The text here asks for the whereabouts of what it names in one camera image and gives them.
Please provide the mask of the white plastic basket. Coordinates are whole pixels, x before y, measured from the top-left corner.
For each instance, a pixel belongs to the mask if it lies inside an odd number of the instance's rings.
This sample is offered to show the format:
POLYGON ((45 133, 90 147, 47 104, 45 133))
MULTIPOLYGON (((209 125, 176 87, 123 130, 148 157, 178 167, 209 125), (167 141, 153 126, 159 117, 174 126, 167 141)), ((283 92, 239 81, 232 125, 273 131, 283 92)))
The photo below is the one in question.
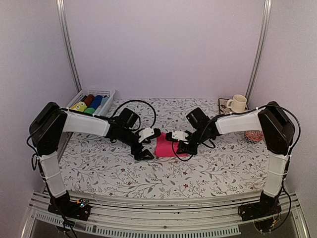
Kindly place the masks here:
POLYGON ((87 116, 105 116, 109 111, 115 90, 83 89, 66 106, 70 111, 87 116))

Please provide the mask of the pink towel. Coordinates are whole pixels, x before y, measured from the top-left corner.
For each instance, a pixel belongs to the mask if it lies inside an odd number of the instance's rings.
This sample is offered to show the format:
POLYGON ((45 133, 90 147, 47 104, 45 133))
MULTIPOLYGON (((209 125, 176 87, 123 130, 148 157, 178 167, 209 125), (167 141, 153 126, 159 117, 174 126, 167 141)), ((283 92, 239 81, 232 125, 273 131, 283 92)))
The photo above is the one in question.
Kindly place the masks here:
POLYGON ((154 154, 159 158, 174 157, 175 154, 172 148, 174 148, 174 151, 176 152, 178 149, 179 142, 174 142, 174 144, 172 145, 172 142, 166 140, 165 137, 165 133, 162 133, 159 137, 157 137, 157 145, 154 154))

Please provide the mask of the green rolled towel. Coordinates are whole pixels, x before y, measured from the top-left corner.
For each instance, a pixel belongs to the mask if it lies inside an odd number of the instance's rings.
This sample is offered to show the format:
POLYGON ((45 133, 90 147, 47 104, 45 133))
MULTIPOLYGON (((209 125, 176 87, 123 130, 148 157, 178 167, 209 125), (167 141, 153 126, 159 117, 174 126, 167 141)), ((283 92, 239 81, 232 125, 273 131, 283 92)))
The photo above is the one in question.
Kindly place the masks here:
POLYGON ((92 115, 95 112, 94 108, 87 108, 84 113, 92 115))

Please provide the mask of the left aluminium frame post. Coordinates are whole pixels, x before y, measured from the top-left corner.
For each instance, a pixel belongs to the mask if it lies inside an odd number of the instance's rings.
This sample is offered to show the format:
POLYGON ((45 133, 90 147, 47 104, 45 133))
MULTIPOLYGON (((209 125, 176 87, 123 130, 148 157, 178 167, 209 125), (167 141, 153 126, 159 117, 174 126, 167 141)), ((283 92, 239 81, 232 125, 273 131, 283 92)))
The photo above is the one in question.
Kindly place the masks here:
POLYGON ((62 38, 64 41, 71 74, 73 77, 76 91, 80 92, 82 90, 82 86, 80 83, 79 74, 76 67, 76 63, 75 63, 74 53, 72 50, 71 39, 70 39, 68 25, 67 25, 65 2, 63 0, 56 0, 56 6, 57 6, 57 14, 59 18, 60 28, 62 32, 62 38))

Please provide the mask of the cream ceramic mug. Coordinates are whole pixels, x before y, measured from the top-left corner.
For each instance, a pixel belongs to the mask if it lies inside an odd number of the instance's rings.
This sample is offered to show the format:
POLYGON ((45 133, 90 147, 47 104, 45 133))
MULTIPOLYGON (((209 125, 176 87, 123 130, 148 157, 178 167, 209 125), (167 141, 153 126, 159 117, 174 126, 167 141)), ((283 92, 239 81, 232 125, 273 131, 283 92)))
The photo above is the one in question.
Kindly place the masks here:
POLYGON ((235 113, 241 113, 245 111, 247 106, 247 98, 243 95, 234 95, 232 99, 229 99, 226 103, 226 107, 235 113))

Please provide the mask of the floral tablecloth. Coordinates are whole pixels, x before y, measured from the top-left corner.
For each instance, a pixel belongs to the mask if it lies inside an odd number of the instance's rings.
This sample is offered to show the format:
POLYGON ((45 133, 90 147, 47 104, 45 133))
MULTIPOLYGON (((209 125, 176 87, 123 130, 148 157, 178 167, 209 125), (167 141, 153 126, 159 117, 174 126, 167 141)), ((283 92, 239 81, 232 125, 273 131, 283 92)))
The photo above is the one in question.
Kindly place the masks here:
POLYGON ((122 142, 74 133, 59 161, 67 190, 142 199, 216 197, 259 192, 269 152, 241 132, 223 135, 194 157, 136 161, 122 142))

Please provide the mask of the right aluminium frame post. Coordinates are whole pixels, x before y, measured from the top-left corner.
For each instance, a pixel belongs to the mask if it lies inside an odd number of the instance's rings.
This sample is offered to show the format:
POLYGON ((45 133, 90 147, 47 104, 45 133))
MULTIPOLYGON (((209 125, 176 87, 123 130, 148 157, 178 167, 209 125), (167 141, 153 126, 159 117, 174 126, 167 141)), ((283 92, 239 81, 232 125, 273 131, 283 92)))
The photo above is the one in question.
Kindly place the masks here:
POLYGON ((268 28, 269 28, 271 8, 272 8, 272 0, 265 0, 259 40, 257 44, 257 50, 256 50, 255 59, 253 62, 251 75, 250 75, 250 79, 249 79, 249 83, 248 83, 248 87, 247 87, 247 91, 245 95, 248 102, 251 100, 252 92, 256 83, 257 75, 258 75, 260 64, 261 64, 261 58, 262 58, 262 54, 263 54, 263 50, 265 46, 265 40, 266 40, 268 28))

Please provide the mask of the light blue rolled towel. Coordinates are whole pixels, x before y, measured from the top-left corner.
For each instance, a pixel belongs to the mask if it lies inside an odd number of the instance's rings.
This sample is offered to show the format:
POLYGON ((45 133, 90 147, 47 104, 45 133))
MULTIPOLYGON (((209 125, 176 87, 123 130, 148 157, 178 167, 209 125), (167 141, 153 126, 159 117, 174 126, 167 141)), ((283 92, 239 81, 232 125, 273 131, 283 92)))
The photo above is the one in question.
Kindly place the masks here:
POLYGON ((103 106, 106 104, 106 102, 108 101, 109 96, 105 95, 103 96, 100 105, 97 107, 97 109, 95 110, 94 114, 98 114, 101 109, 103 108, 103 106))

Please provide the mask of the green and cream patterned towel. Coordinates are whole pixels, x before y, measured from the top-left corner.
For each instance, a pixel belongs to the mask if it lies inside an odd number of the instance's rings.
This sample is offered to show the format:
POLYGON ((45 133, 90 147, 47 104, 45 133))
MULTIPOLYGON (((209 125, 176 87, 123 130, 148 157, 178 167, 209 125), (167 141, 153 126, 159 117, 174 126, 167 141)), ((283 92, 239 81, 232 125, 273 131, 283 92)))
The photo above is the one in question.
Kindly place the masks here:
POLYGON ((84 112, 87 109, 87 105, 84 102, 78 102, 74 106, 69 108, 70 110, 84 112))

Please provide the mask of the patterned square coaster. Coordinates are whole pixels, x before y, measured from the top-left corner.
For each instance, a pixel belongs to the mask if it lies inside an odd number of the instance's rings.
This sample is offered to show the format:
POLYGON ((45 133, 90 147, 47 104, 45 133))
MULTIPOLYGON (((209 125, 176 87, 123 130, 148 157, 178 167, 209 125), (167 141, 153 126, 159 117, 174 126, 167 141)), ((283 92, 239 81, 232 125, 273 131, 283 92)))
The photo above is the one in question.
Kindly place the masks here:
POLYGON ((229 114, 229 113, 234 113, 232 110, 228 109, 226 107, 226 103, 229 99, 223 99, 223 98, 219 98, 218 100, 218 105, 219 105, 219 113, 220 114, 229 114))

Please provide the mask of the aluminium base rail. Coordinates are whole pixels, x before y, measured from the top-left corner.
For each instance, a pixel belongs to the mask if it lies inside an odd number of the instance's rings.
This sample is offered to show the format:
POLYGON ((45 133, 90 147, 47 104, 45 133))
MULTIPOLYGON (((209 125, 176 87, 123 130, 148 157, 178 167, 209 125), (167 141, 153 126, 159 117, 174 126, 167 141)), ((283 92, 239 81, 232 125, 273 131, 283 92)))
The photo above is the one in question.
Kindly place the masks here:
POLYGON ((34 192, 22 229, 24 238, 310 238, 295 193, 281 194, 281 215, 269 233, 258 230, 269 217, 243 221, 241 205, 259 200, 258 192, 222 197, 141 199, 71 192, 75 201, 86 198, 91 212, 87 221, 71 219, 73 230, 61 216, 50 213, 47 192, 34 192))

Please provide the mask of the right robot arm white sleeve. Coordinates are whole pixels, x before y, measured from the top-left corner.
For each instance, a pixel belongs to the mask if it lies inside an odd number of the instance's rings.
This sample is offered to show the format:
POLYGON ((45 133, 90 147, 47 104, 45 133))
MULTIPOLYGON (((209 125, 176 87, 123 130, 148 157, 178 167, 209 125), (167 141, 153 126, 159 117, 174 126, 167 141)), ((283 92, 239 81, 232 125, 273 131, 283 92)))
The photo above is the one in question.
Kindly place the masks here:
POLYGON ((300 135, 300 126, 294 125, 295 116, 277 102, 271 101, 257 109, 242 113, 218 115, 210 119, 200 108, 191 111, 187 120, 200 141, 216 139, 232 132, 259 130, 263 132, 269 151, 269 165, 259 202, 241 205, 238 213, 243 221, 253 220, 281 212, 278 198, 284 188, 290 157, 300 135))

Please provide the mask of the aluminium frame post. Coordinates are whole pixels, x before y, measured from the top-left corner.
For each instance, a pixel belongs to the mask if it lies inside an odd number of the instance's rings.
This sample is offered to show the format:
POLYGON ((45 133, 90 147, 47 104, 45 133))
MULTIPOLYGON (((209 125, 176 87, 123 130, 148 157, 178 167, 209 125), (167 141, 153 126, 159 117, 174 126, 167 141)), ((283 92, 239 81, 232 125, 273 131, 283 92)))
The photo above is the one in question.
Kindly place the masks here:
POLYGON ((249 79, 249 83, 248 83, 248 87, 247 87, 247 91, 245 95, 248 102, 251 100, 252 92, 256 83, 257 75, 258 75, 260 64, 261 64, 261 58, 262 58, 262 54, 263 54, 263 50, 265 46, 265 40, 266 40, 268 28, 269 28, 271 8, 272 8, 272 0, 265 0, 259 40, 257 44, 257 50, 256 50, 255 59, 253 62, 251 75, 250 75, 250 79, 249 79))
POLYGON ((62 38, 64 41, 71 74, 73 77, 76 91, 80 92, 82 90, 82 86, 80 83, 79 74, 76 67, 76 63, 75 63, 74 53, 72 50, 71 39, 70 39, 68 25, 67 25, 65 2, 63 0, 56 0, 56 6, 57 6, 57 14, 59 18, 60 28, 62 32, 62 38))

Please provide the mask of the brown rolled towel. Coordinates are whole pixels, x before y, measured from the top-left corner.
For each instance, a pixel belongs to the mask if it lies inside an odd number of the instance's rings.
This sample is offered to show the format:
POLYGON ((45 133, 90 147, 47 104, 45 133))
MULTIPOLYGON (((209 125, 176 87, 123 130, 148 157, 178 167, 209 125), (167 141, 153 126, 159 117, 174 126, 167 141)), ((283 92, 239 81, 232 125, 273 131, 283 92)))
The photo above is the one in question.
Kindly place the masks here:
POLYGON ((89 94, 84 100, 83 102, 86 104, 87 107, 90 107, 92 102, 94 101, 95 96, 92 94, 89 94))

